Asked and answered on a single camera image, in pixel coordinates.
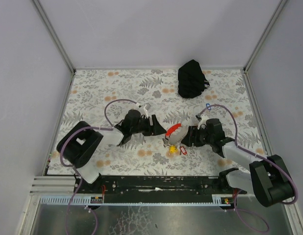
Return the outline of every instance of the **yellow object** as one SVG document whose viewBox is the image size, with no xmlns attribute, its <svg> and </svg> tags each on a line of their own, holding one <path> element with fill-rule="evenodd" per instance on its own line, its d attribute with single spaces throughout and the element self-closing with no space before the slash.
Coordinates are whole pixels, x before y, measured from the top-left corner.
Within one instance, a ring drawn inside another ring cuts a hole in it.
<svg viewBox="0 0 303 235">
<path fill-rule="evenodd" d="M 170 153 L 176 153 L 177 152 L 177 147 L 174 146 L 174 145 L 171 145 L 169 151 L 170 151 Z"/>
</svg>

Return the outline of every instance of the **red clip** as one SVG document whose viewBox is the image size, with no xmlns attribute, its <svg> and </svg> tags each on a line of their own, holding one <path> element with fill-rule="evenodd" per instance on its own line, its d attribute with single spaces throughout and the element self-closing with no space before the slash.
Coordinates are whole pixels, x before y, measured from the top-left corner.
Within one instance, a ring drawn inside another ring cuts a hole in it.
<svg viewBox="0 0 303 235">
<path fill-rule="evenodd" d="M 181 150 L 181 153 L 182 153 L 183 155 L 186 155 L 186 154 L 187 154 L 187 152 L 186 152 L 186 150 L 185 150 L 185 148 L 184 148 L 183 146 L 180 146 L 180 150 Z"/>
<path fill-rule="evenodd" d="M 178 123 L 176 125 L 173 125 L 172 127 L 169 128 L 169 130 L 166 133 L 166 136 L 171 135 L 176 129 L 178 129 L 181 126 L 181 123 Z"/>
</svg>

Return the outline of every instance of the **table surface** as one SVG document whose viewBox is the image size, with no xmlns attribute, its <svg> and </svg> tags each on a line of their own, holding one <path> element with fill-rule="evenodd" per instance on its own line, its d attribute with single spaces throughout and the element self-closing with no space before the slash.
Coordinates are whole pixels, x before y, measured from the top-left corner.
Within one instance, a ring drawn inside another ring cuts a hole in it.
<svg viewBox="0 0 303 235">
<path fill-rule="evenodd" d="M 197 125 L 195 115 L 206 104 L 222 104 L 234 114 L 239 127 L 238 141 L 263 154 L 262 144 L 240 70 L 204 70 L 210 88 L 193 99 L 177 93 L 177 70 L 78 70 L 57 135 L 56 144 L 80 121 L 92 126 L 108 127 L 104 107 L 112 100 L 126 98 L 151 105 L 159 123 L 169 129 L 176 123 Z M 115 102 L 107 109 L 109 119 L 117 124 L 134 104 Z M 226 136 L 234 137 L 234 124 L 229 114 L 219 107 L 205 113 L 219 118 Z M 186 148 L 187 155 L 171 154 L 160 142 L 164 135 L 133 135 L 119 146 L 97 149 L 91 161 L 103 175 L 218 175 L 221 170 L 237 166 L 222 159 L 209 146 Z M 48 175 L 73 174 L 59 160 L 53 148 Z"/>
</svg>

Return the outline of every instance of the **blue clip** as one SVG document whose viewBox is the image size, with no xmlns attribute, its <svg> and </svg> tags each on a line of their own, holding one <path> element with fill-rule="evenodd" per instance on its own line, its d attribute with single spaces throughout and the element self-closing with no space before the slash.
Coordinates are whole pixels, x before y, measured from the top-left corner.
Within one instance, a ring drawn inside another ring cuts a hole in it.
<svg viewBox="0 0 303 235">
<path fill-rule="evenodd" d="M 211 110 L 211 107 L 210 107 L 209 103 L 206 104 L 206 107 L 207 107 L 208 110 Z"/>
</svg>

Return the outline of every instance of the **red object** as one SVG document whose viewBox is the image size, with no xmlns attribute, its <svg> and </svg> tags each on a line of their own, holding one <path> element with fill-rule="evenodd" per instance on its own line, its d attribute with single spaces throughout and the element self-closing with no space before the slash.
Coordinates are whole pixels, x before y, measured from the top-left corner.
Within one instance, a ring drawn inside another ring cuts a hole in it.
<svg viewBox="0 0 303 235">
<path fill-rule="evenodd" d="M 181 150 L 181 153 L 182 153 L 183 155 L 186 155 L 186 154 L 187 154 L 187 152 L 186 152 L 186 150 L 185 150 L 185 148 L 184 148 L 183 146 L 180 146 L 180 150 Z"/>
<path fill-rule="evenodd" d="M 105 186 L 105 185 L 102 185 L 101 188 L 102 188 L 102 198 L 103 198 L 104 192 L 106 191 L 106 186 Z"/>
<path fill-rule="evenodd" d="M 169 130 L 166 133 L 166 136 L 171 135 L 176 129 L 178 129 L 181 126 L 181 123 L 178 123 L 176 125 L 173 125 L 172 127 L 169 128 Z"/>
</svg>

